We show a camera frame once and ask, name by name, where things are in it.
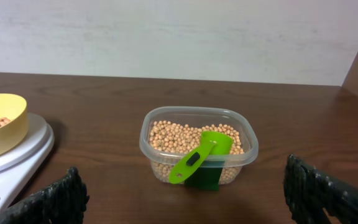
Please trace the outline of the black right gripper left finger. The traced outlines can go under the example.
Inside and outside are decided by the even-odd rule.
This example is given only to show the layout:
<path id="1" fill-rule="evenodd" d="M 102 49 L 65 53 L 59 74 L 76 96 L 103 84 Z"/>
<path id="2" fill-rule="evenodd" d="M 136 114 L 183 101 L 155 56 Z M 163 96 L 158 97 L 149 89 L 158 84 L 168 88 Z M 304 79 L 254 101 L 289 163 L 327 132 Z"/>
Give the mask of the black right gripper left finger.
<path id="1" fill-rule="evenodd" d="M 0 224 L 82 224 L 90 196 L 76 167 L 0 213 Z"/>

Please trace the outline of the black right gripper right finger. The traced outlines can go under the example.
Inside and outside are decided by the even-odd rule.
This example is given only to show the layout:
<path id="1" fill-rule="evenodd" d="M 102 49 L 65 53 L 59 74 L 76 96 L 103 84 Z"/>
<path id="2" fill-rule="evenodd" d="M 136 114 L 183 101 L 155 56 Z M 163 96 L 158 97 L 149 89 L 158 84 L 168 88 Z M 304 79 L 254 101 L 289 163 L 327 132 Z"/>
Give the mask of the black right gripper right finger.
<path id="1" fill-rule="evenodd" d="M 358 223 L 358 189 L 294 154 L 287 157 L 283 180 L 285 202 L 296 223 Z"/>

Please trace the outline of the green plastic scoop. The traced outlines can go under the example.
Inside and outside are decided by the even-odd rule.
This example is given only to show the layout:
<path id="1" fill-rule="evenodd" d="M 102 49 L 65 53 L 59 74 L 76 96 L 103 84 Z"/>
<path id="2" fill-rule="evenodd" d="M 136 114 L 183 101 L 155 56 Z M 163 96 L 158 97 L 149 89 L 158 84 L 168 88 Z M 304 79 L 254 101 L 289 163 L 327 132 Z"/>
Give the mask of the green plastic scoop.
<path id="1" fill-rule="evenodd" d="M 185 183 L 195 171 L 202 167 L 210 155 L 228 155 L 232 139 L 219 132 L 204 131 L 201 133 L 200 145 L 179 160 L 170 172 L 168 181 L 171 184 Z"/>

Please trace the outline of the white digital kitchen scale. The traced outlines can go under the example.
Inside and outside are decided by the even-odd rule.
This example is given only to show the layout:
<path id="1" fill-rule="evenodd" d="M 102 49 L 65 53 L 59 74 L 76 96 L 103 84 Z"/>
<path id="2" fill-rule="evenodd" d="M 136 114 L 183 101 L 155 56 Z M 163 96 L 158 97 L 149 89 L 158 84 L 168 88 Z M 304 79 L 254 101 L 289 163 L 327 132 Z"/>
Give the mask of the white digital kitchen scale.
<path id="1" fill-rule="evenodd" d="M 31 113 L 28 119 L 22 142 L 0 156 L 0 212 L 10 206 L 54 144 L 53 130 L 43 117 Z"/>

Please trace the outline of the yellow plastic bowl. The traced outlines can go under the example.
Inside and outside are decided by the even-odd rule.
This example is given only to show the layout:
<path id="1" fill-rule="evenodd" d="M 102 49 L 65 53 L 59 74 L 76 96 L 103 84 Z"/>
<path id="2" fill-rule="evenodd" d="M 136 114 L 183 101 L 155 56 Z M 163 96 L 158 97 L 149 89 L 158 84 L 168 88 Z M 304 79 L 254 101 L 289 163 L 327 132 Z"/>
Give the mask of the yellow plastic bowl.
<path id="1" fill-rule="evenodd" d="M 0 93 L 0 155 L 18 145 L 28 132 L 25 98 Z"/>

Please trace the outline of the dark green tape strip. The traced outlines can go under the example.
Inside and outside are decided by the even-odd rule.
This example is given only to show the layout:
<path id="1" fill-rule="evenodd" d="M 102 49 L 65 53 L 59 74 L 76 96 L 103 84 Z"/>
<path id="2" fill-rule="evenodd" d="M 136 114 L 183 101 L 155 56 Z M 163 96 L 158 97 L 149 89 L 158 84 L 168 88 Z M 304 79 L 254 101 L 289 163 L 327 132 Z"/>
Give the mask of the dark green tape strip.
<path id="1" fill-rule="evenodd" d="M 215 162 L 215 164 L 216 167 L 199 167 L 185 180 L 185 186 L 199 190 L 218 191 L 224 162 Z"/>

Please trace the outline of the clear container of soybeans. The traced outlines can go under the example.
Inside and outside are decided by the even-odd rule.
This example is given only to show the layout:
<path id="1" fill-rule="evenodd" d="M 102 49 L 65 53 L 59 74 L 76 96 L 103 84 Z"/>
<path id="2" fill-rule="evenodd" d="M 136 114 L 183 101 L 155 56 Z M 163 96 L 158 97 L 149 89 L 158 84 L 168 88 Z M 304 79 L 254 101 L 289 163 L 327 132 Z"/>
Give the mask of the clear container of soybeans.
<path id="1" fill-rule="evenodd" d="M 231 183 L 241 169 L 254 162 L 259 142 L 248 120 L 239 113 L 221 108 L 165 106 L 144 118 L 139 147 L 150 160 L 154 175 L 168 182 L 171 170 L 186 154 L 200 145 L 201 133 L 214 131 L 232 139 L 228 155 L 210 155 L 202 167 L 223 161 L 219 186 Z"/>

